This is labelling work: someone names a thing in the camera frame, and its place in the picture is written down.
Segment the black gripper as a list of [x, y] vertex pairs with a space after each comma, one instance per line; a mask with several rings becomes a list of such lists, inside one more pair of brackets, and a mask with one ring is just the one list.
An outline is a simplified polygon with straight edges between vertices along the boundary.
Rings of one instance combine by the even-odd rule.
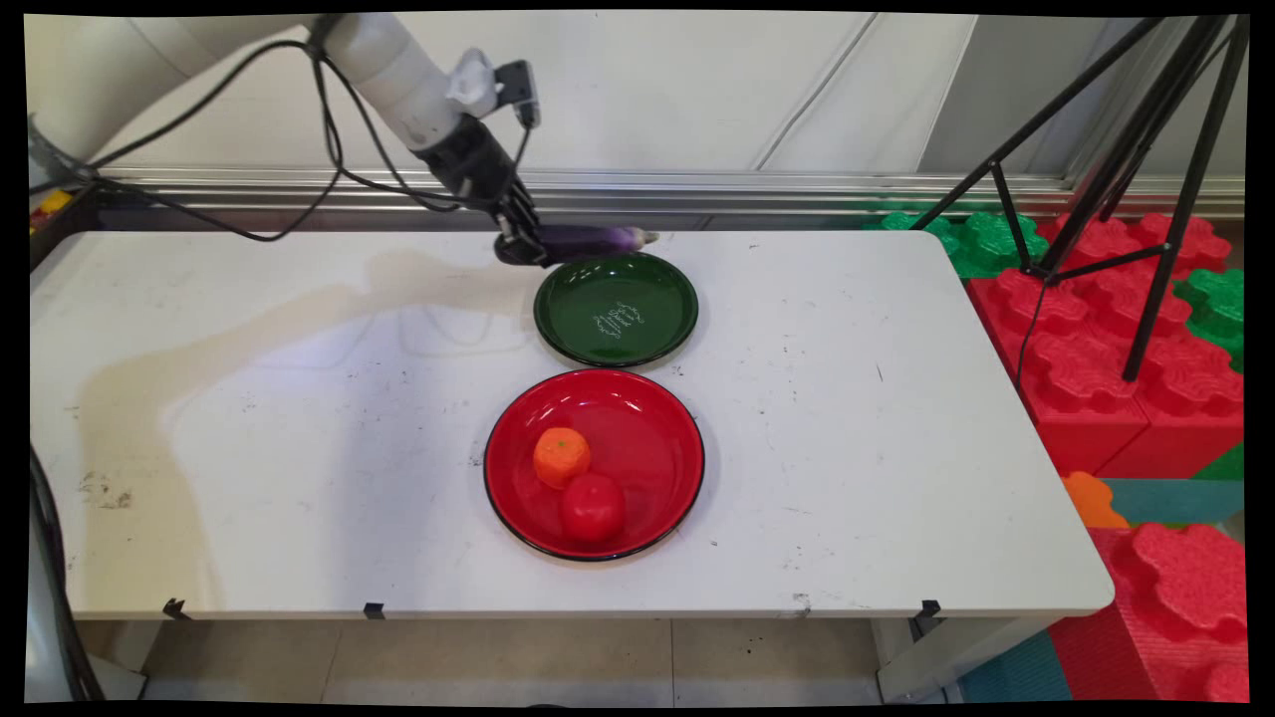
[[506, 265], [552, 265], [539, 242], [541, 221], [514, 159], [481, 119], [462, 115], [456, 126], [433, 145], [414, 151], [451, 195], [465, 208], [501, 216], [505, 237], [496, 237], [493, 254]]

